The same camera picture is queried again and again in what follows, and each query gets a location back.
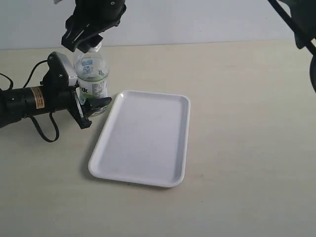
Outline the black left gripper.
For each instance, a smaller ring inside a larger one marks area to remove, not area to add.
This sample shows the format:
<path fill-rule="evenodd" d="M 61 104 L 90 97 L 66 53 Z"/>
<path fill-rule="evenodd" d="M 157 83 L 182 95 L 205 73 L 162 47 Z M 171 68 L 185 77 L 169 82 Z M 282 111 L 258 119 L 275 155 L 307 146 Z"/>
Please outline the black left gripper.
<path fill-rule="evenodd" d="M 89 128 L 92 121 L 88 119 L 87 115 L 103 113 L 111 103 L 112 98 L 87 98 L 82 107 L 76 92 L 78 85 L 67 86 L 67 79 L 62 74 L 61 65 L 54 52 L 50 53 L 47 58 L 49 69 L 40 82 L 45 98 L 45 107 L 51 112 L 68 110 L 81 129 Z"/>

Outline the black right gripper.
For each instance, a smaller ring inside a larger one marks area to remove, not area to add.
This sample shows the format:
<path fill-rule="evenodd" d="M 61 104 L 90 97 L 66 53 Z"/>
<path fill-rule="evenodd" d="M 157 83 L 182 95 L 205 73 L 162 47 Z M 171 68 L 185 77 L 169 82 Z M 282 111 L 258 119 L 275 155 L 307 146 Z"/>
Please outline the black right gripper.
<path fill-rule="evenodd" d="M 97 29 L 109 29 L 120 24 L 126 12 L 124 0 L 77 0 L 72 15 L 66 20 L 66 32 L 61 44 L 71 52 L 76 49 L 87 53 L 102 40 L 101 35 L 86 39 L 86 31 L 91 25 Z"/>

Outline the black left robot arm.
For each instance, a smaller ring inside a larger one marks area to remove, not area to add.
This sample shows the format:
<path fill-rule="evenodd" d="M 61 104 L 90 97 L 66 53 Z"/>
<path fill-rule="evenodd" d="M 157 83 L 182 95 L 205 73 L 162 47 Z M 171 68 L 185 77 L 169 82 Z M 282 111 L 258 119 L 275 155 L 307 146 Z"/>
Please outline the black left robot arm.
<path fill-rule="evenodd" d="M 89 117 L 109 105 L 112 98 L 90 98 L 82 105 L 77 96 L 78 77 L 67 56 L 54 51 L 45 62 L 49 69 L 39 86 L 0 92 L 0 126 L 67 110 L 81 129 L 89 128 L 92 124 Z"/>

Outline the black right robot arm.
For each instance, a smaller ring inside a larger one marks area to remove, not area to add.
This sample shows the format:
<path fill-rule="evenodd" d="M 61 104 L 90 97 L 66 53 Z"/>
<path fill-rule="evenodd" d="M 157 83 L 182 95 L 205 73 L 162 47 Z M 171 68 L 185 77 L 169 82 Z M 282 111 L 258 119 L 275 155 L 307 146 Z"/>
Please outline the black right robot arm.
<path fill-rule="evenodd" d="M 292 30 L 298 49 L 306 48 L 312 55 L 309 75 L 312 87 L 316 86 L 316 2 L 314 0 L 285 0 L 287 13 L 278 0 L 270 5 Z M 86 53 L 101 42 L 100 33 L 120 24 L 127 6 L 123 0 L 77 0 L 72 15 L 66 20 L 66 32 L 61 44 L 71 52 L 76 49 Z"/>

